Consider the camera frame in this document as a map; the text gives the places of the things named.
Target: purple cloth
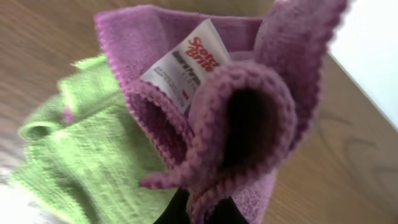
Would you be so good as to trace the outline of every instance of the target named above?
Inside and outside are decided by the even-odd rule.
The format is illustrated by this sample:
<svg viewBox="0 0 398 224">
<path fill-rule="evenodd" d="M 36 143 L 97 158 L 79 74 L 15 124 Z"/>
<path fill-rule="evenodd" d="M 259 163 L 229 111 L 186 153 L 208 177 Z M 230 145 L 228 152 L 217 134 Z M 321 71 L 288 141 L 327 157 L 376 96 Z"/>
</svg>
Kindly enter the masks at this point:
<svg viewBox="0 0 398 224">
<path fill-rule="evenodd" d="M 276 0 L 264 18 L 155 6 L 98 14 L 98 38 L 127 107 L 169 168 L 140 185 L 188 189 L 187 212 L 195 224 L 230 195 L 249 223 L 260 224 L 275 169 L 315 116 L 326 43 L 346 5 L 347 0 Z M 214 70 L 186 117 L 139 77 L 207 18 L 234 61 Z"/>
</svg>

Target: green cloth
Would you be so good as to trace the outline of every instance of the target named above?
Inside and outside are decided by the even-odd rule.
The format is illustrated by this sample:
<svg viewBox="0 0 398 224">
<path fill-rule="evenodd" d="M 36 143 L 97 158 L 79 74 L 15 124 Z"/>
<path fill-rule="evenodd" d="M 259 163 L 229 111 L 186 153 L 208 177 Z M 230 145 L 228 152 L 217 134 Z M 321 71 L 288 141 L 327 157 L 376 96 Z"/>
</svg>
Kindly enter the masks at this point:
<svg viewBox="0 0 398 224">
<path fill-rule="evenodd" d="M 59 82 L 60 94 L 20 128 L 27 160 L 13 185 L 67 223 L 154 223 L 174 190 L 140 189 L 146 174 L 165 169 L 129 114 L 103 55 L 75 64 L 79 73 Z M 74 115 L 63 121 L 63 109 Z"/>
</svg>

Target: fold in purple cloth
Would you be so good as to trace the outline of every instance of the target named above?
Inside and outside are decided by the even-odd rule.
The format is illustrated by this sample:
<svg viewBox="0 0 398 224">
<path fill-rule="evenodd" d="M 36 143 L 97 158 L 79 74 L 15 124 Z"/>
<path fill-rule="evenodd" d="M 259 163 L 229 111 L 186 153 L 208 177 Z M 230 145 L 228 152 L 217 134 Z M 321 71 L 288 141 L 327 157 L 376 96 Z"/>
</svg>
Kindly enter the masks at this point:
<svg viewBox="0 0 398 224">
<path fill-rule="evenodd" d="M 276 0 L 264 18 L 155 6 L 98 14 L 99 41 L 127 107 L 169 168 L 140 185 L 188 189 L 192 223 L 203 223 L 214 205 L 232 195 L 248 222 L 260 224 L 275 168 L 314 119 L 326 43 L 346 5 L 347 0 Z M 140 76 L 207 18 L 233 61 L 213 71 L 186 117 Z"/>
</svg>

